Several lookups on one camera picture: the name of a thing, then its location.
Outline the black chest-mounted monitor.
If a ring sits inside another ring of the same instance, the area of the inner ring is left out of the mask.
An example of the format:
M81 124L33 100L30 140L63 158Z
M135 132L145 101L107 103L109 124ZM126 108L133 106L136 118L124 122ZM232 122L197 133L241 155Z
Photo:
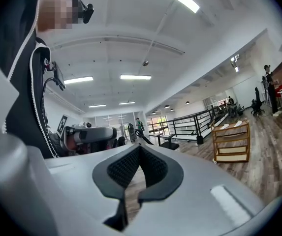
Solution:
M52 61L51 63L49 61L46 61L45 69L48 72L53 72L54 77L51 78L51 80L55 82L55 84L60 88L61 91L64 91L66 89L66 86L64 83L63 74L57 63L55 61Z

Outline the black metal railing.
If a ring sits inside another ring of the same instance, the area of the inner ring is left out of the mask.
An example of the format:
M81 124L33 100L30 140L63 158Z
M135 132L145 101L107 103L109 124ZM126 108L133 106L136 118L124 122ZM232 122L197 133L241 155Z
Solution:
M166 138L172 136L176 140L197 141L211 133L210 124L221 124L228 117L226 108L211 108L183 117L149 117L147 127L151 136L161 134Z

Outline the wooden shoe rack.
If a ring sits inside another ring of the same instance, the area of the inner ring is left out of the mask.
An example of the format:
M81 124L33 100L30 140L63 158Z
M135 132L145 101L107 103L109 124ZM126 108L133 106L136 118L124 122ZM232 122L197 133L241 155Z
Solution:
M248 162L250 158L251 135L250 124L247 119L234 127L236 123L229 123L229 127L211 125L214 150L214 163Z

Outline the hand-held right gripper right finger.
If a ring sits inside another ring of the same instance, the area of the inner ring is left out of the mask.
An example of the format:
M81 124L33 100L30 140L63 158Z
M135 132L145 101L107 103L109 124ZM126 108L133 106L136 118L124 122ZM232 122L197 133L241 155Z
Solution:
M157 147L141 145L139 165L143 171L146 189L138 194L138 202L163 201L182 184L184 171L174 159L159 152Z

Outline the person's black white jacket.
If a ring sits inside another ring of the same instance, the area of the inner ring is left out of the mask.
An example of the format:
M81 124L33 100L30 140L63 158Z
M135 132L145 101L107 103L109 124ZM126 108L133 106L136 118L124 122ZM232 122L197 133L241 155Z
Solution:
M44 62L51 51L36 34L39 6L40 0L0 0L0 70L19 93L1 128L48 159L58 153L41 109Z

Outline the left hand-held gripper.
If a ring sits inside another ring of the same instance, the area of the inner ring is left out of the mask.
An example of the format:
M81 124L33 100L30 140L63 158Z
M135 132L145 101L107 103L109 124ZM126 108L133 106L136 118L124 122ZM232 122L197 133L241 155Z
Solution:
M57 134L66 143L67 136L72 136L75 143L94 143L108 141L117 137L113 127L86 127L68 115L63 115L57 127Z

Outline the dark wheeled equipment cluster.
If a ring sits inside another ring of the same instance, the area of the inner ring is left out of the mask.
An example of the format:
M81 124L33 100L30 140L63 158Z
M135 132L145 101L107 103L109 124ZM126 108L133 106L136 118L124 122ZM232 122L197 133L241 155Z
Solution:
M235 103L234 99L229 96L228 97L228 103L227 103L227 110L228 110L228 115L231 118L235 117L241 117L244 114L244 107L241 107L241 105L237 102Z

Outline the person's left hand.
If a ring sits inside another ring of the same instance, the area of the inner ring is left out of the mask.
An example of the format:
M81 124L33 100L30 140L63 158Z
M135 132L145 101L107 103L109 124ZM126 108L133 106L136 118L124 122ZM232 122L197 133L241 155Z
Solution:
M78 145L75 142L67 141L66 146L67 146L69 153L71 154L83 154L84 153L82 144Z

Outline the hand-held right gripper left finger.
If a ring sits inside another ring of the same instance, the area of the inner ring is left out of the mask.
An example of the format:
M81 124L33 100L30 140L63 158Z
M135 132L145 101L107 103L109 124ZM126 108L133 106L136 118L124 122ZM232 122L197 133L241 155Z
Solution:
M128 225L125 190L140 166L139 149L139 145L119 147L118 154L100 162L93 169L93 181L102 195L119 201L115 215L104 221L105 225L117 231L124 230Z

